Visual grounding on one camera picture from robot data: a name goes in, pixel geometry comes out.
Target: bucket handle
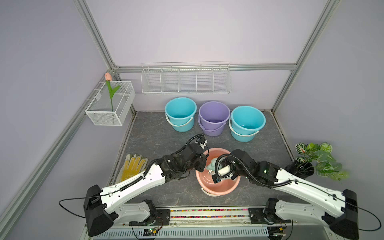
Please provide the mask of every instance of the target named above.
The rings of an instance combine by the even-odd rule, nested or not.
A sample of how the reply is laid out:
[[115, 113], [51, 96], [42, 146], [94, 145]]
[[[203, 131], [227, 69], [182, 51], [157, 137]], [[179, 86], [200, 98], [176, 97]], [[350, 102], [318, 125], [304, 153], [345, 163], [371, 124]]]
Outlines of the bucket handle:
[[175, 125], [175, 124], [171, 123], [167, 115], [166, 115], [166, 119], [167, 119], [167, 122], [168, 122], [171, 126], [173, 126], [173, 127], [184, 127], [185, 125], [187, 125], [188, 123], [190, 123], [190, 122], [192, 121], [193, 117], [191, 117], [191, 119], [189, 119], [189, 121], [186, 122], [186, 123], [184, 123], [183, 125]]
[[205, 191], [204, 188], [201, 188], [201, 190], [203, 190], [203, 192], [205, 194], [207, 194], [208, 196], [211, 196], [211, 197], [218, 197], [219, 196], [219, 195], [215, 195], [215, 194], [212, 194], [212, 193], [209, 193], [209, 192]]
[[228, 125], [229, 125], [229, 128], [231, 129], [231, 131], [232, 131], [233, 133], [239, 135], [240, 137], [250, 137], [250, 136], [253, 136], [253, 135], [256, 135], [256, 134], [259, 133], [259, 131], [257, 131], [257, 132], [254, 132], [254, 133], [252, 133], [252, 134], [249, 134], [249, 135], [241, 135], [241, 134], [238, 134], [237, 132], [235, 132], [235, 130], [234, 130], [234, 129], [232, 128], [232, 126], [231, 126], [231, 118], [229, 118]]
[[198, 119], [197, 119], [197, 120], [199, 121], [199, 125], [200, 125], [201, 129], [203, 129], [203, 131], [206, 131], [206, 132], [214, 132], [214, 131], [216, 131], [217, 129], [221, 128], [223, 125], [227, 124], [227, 122], [225, 122], [225, 123], [223, 123], [223, 125], [221, 125], [220, 127], [216, 128], [215, 130], [207, 130], [207, 129], [205, 129], [205, 127], [201, 124], [200, 116], [198, 116]]

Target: gray marble floor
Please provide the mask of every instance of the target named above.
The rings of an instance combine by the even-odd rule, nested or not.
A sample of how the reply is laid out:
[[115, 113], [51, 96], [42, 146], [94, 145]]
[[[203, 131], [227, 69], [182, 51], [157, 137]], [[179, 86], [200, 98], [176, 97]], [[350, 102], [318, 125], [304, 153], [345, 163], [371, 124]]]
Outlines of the gray marble floor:
[[[250, 142], [238, 142], [230, 134], [228, 125], [217, 137], [207, 136], [210, 148], [221, 147], [232, 151], [246, 151], [256, 161], [268, 161], [285, 167], [291, 163], [277, 126], [269, 112], [264, 112], [265, 127]], [[124, 156], [128, 153], [144, 155], [149, 160], [170, 154], [182, 147], [185, 142], [202, 130], [197, 123], [188, 132], [175, 131], [166, 121], [165, 113], [139, 112], [128, 140]], [[197, 182], [195, 171], [182, 180], [172, 180], [152, 188], [131, 199], [129, 203], [139, 203], [145, 199], [152, 200], [157, 207], [170, 206], [215, 206], [215, 205], [265, 205], [268, 198], [278, 198], [289, 202], [304, 201], [281, 191], [250, 184], [244, 177], [237, 188], [223, 196], [210, 197], [202, 192]]]

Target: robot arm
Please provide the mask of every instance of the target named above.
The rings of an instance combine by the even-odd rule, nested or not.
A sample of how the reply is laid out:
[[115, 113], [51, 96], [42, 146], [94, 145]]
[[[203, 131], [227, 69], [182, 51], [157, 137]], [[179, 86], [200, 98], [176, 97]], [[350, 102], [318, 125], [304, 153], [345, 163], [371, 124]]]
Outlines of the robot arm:
[[178, 151], [151, 161], [147, 169], [136, 176], [102, 189], [98, 185], [90, 187], [83, 205], [88, 235], [99, 235], [118, 222], [151, 224], [157, 217], [152, 201], [125, 204], [125, 209], [122, 205], [146, 190], [172, 179], [180, 179], [189, 170], [204, 171], [207, 162], [207, 156], [203, 154], [206, 143], [205, 135], [198, 134]]
[[[219, 165], [227, 171], [218, 170]], [[257, 215], [254, 216], [254, 221], [265, 224], [289, 219], [305, 220], [327, 226], [342, 237], [359, 239], [357, 196], [351, 190], [340, 192], [318, 186], [270, 162], [256, 162], [239, 149], [218, 157], [215, 172], [220, 176], [213, 174], [214, 182], [235, 179], [240, 175], [248, 178], [253, 184], [287, 192], [310, 203], [294, 204], [269, 199], [262, 211], [250, 211], [251, 221], [252, 215]]]
[[[202, 172], [207, 158], [203, 154], [206, 143], [205, 135], [198, 134], [180, 150], [150, 162], [147, 169], [136, 176], [102, 189], [97, 185], [90, 187], [83, 206], [88, 235], [99, 235], [115, 223], [153, 223], [158, 214], [152, 201], [124, 203], [153, 187], [180, 179], [189, 170]], [[214, 182], [244, 176], [253, 184], [287, 192], [310, 203], [269, 199], [264, 209], [255, 212], [250, 209], [253, 223], [274, 224], [294, 218], [323, 224], [349, 239], [359, 238], [357, 208], [354, 207], [357, 206], [356, 194], [350, 190], [340, 192], [312, 184], [272, 163], [256, 162], [239, 149], [221, 155], [216, 161], [216, 172], [220, 176], [213, 174]]]

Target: wire mesh basket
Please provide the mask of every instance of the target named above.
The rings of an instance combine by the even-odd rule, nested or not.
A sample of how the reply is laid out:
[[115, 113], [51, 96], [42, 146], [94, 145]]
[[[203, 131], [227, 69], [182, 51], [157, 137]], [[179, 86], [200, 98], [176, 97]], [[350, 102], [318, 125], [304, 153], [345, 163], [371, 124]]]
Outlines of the wire mesh basket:
[[141, 73], [144, 94], [230, 93], [229, 65], [144, 68]]
[[112, 100], [109, 97], [108, 86], [104, 83], [85, 113], [95, 125], [122, 126], [135, 97], [135, 91], [130, 81], [109, 82], [111, 88], [120, 86]]

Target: black cable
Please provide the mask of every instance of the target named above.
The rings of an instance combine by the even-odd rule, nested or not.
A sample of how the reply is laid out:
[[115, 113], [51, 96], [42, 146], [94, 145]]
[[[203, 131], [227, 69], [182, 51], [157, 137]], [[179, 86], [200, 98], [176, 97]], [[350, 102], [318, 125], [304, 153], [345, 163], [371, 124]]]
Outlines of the black cable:
[[228, 158], [225, 158], [223, 161], [225, 161], [225, 162], [229, 162], [230, 168], [229, 168], [229, 172], [228, 172], [228, 173], [226, 173], [226, 174], [224, 174], [224, 175], [219, 175], [219, 173], [218, 173], [218, 167], [217, 167], [217, 172], [216, 172], [216, 164], [217, 164], [217, 166], [218, 166], [218, 161], [216, 160], [216, 162], [215, 162], [215, 173], [217, 174], [217, 176], [218, 176], [219, 178], [226, 178], [226, 177], [228, 177], [229, 175], [231, 175], [231, 173], [232, 173], [233, 170], [235, 169], [235, 165], [232, 163], [231, 160], [229, 160]]
[[137, 238], [137, 236], [136, 236], [136, 233], [135, 233], [135, 231], [133, 230], [133, 225], [132, 225], [132, 224], [131, 224], [131, 227], [132, 227], [132, 232], [133, 232], [133, 235], [135, 235], [136, 239], [137, 239], [137, 240], [139, 240], [139, 239]]
[[292, 232], [293, 232], [293, 220], [291, 220], [291, 222], [292, 222], [291, 233], [289, 234], [289, 236], [285, 240], [288, 240], [291, 237], [291, 235], [292, 235]]
[[156, 218], [160, 218], [160, 220], [161, 220], [161, 227], [157, 230], [157, 232], [159, 232], [160, 229], [162, 229], [163, 226], [164, 226], [164, 221], [163, 221], [163, 219], [161, 217], [156, 217]]
[[223, 158], [223, 157], [233, 157], [234, 159], [236, 159], [242, 165], [242, 167], [246, 171], [247, 175], [250, 176], [252, 178], [252, 180], [258, 182], [260, 185], [263, 185], [263, 186], [266, 186], [266, 187], [275, 188], [275, 187], [284, 187], [285, 185], [288, 185], [288, 184], [290, 184], [292, 182], [291, 180], [288, 180], [288, 181], [285, 181], [285, 182], [282, 182], [282, 183], [279, 183], [279, 184], [273, 184], [273, 185], [265, 184], [265, 183], [259, 181], [255, 176], [253, 176], [251, 171], [248, 169], [248, 167], [244, 164], [244, 162], [241, 159], [239, 159], [238, 157], [236, 157], [236, 156], [234, 156], [232, 154], [228, 154], [228, 153], [223, 154], [223, 155], [221, 155], [220, 157], [217, 158], [216, 163], [215, 163], [215, 172], [218, 169], [218, 162], [219, 162], [219, 160], [221, 158]]
[[190, 139], [188, 139], [186, 145], [190, 144], [192, 142], [193, 139], [197, 138], [197, 137], [203, 137], [205, 138], [205, 134], [204, 133], [199, 133], [199, 134], [196, 134], [195, 136], [191, 137]]
[[136, 179], [133, 180], [132, 182], [130, 182], [130, 183], [128, 183], [128, 184], [122, 186], [122, 187], [119, 189], [119, 191], [122, 192], [122, 191], [126, 190], [127, 188], [129, 188], [129, 187], [135, 185], [136, 183], [140, 182], [142, 179], [144, 179], [145, 176], [148, 174], [149, 170], [151, 169], [152, 165], [153, 165], [154, 163], [156, 163], [157, 160], [158, 160], [158, 159], [152, 160], [149, 164], [147, 164], [147, 168], [145, 169], [145, 171], [144, 171], [144, 173], [143, 173], [144, 177], [143, 177], [143, 176], [140, 176], [140, 177], [136, 178]]
[[205, 144], [205, 146], [207, 147], [207, 150], [208, 150], [208, 152], [207, 152], [207, 154], [206, 154], [206, 157], [209, 157], [209, 147], [208, 147], [207, 144]]
[[317, 190], [319, 190], [319, 191], [321, 191], [321, 192], [324, 192], [325, 194], [327, 194], [327, 195], [329, 195], [329, 196], [331, 196], [331, 197], [334, 197], [334, 198], [336, 198], [336, 199], [338, 199], [338, 200], [340, 200], [340, 201], [342, 201], [342, 202], [344, 202], [344, 203], [346, 203], [346, 204], [349, 204], [349, 205], [351, 205], [351, 206], [353, 206], [353, 207], [356, 207], [356, 208], [358, 208], [358, 209], [361, 209], [361, 210], [363, 210], [363, 211], [366, 211], [367, 213], [370, 213], [372, 216], [374, 216], [374, 217], [379, 221], [379, 227], [376, 228], [376, 229], [367, 230], [367, 229], [360, 229], [360, 228], [359, 228], [359, 230], [361, 230], [361, 231], [366, 231], [366, 232], [374, 232], [374, 231], [377, 231], [377, 230], [381, 229], [381, 221], [380, 221], [380, 219], [379, 219], [375, 214], [373, 214], [372, 212], [370, 212], [370, 211], [368, 211], [368, 210], [366, 210], [366, 209], [363, 209], [363, 208], [361, 208], [361, 207], [355, 206], [355, 205], [353, 205], [353, 204], [351, 204], [351, 203], [349, 203], [349, 202], [346, 202], [346, 201], [344, 201], [344, 200], [342, 200], [342, 199], [340, 199], [340, 198], [338, 198], [338, 197], [336, 197], [336, 196], [334, 196], [334, 195], [332, 195], [332, 194], [330, 194], [330, 193], [328, 193], [328, 192], [326, 192], [326, 191], [323, 191], [323, 190], [321, 190], [320, 188], [315, 187], [315, 186], [313, 186], [313, 185], [311, 185], [311, 184], [308, 184], [308, 183], [305, 183], [305, 182], [300, 182], [300, 181], [295, 181], [295, 182], [298, 182], [298, 183], [305, 184], [305, 185], [311, 186], [311, 187], [313, 187], [313, 188], [316, 188]]
[[[283, 186], [286, 186], [286, 185], [288, 185], [288, 184], [290, 184], [290, 183], [293, 182], [293, 181], [291, 181], [291, 180], [288, 180], [288, 181], [285, 181], [285, 182], [283, 182], [283, 183], [280, 183], [280, 184], [274, 184], [274, 185], [268, 185], [268, 184], [262, 183], [262, 182], [260, 182], [257, 178], [255, 178], [255, 177], [252, 175], [252, 173], [249, 171], [248, 167], [243, 163], [242, 160], [240, 160], [238, 157], [236, 157], [236, 156], [234, 156], [234, 155], [232, 155], [232, 154], [223, 154], [223, 155], [221, 155], [220, 157], [217, 158], [216, 163], [215, 163], [215, 172], [216, 172], [217, 169], [218, 169], [218, 162], [219, 162], [219, 160], [220, 160], [221, 158], [223, 158], [223, 157], [226, 157], [226, 156], [230, 156], [230, 157], [235, 158], [235, 159], [236, 159], [236, 160], [243, 166], [243, 168], [245, 169], [245, 171], [247, 172], [247, 174], [248, 174], [254, 181], [260, 183], [260, 184], [263, 185], [263, 186], [266, 186], [266, 187], [272, 187], [272, 188], [273, 188], [273, 187], [283, 187]], [[327, 194], [327, 195], [329, 195], [329, 196], [332, 196], [332, 197], [334, 197], [334, 198], [336, 198], [336, 199], [338, 199], [338, 200], [340, 200], [340, 201], [342, 201], [342, 202], [344, 202], [344, 203], [346, 203], [346, 204], [349, 204], [349, 205], [351, 205], [351, 206], [353, 206], [353, 207], [356, 207], [356, 208], [361, 209], [361, 210], [363, 210], [363, 211], [365, 211], [365, 212], [367, 212], [367, 213], [370, 213], [372, 216], [374, 216], [374, 217], [379, 221], [379, 227], [376, 228], [376, 229], [367, 230], [367, 229], [360, 229], [360, 228], [359, 228], [359, 230], [361, 230], [361, 231], [366, 231], [366, 232], [373, 232], [373, 231], [377, 231], [377, 230], [381, 229], [381, 221], [380, 221], [380, 219], [379, 219], [375, 214], [373, 214], [372, 212], [370, 212], [370, 211], [368, 211], [368, 210], [366, 210], [366, 209], [363, 209], [363, 208], [361, 208], [361, 207], [355, 206], [355, 205], [353, 205], [353, 204], [351, 204], [351, 203], [349, 203], [349, 202], [346, 202], [346, 201], [344, 201], [344, 200], [342, 200], [342, 199], [340, 199], [340, 198], [338, 198], [338, 197], [336, 197], [336, 196], [333, 196], [332, 194], [330, 194], [330, 193], [328, 193], [328, 192], [326, 192], [326, 191], [323, 191], [323, 190], [319, 189], [318, 187], [315, 187], [315, 186], [313, 186], [313, 185], [311, 185], [311, 184], [308, 184], [308, 183], [305, 183], [305, 182], [300, 182], [300, 181], [295, 181], [295, 182], [297, 182], [297, 183], [301, 183], [301, 184], [305, 184], [305, 185], [311, 186], [311, 187], [313, 187], [313, 188], [316, 188], [317, 190], [319, 190], [319, 191], [321, 191], [321, 192], [324, 192], [325, 194]]]
[[109, 195], [109, 193], [108, 193], [108, 194], [99, 195], [99, 196], [92, 196], [92, 197], [77, 197], [77, 198], [63, 199], [63, 200], [60, 200], [60, 201], [59, 201], [59, 205], [60, 205], [64, 210], [66, 210], [67, 212], [69, 212], [70, 214], [73, 214], [73, 215], [75, 215], [75, 216], [77, 216], [77, 217], [85, 218], [85, 217], [83, 217], [83, 216], [77, 215], [76, 213], [73, 213], [73, 212], [69, 211], [68, 209], [66, 209], [66, 208], [61, 204], [61, 202], [62, 202], [62, 201], [68, 201], [68, 200], [97, 198], [97, 197], [102, 197], [102, 196], [107, 196], [107, 195]]

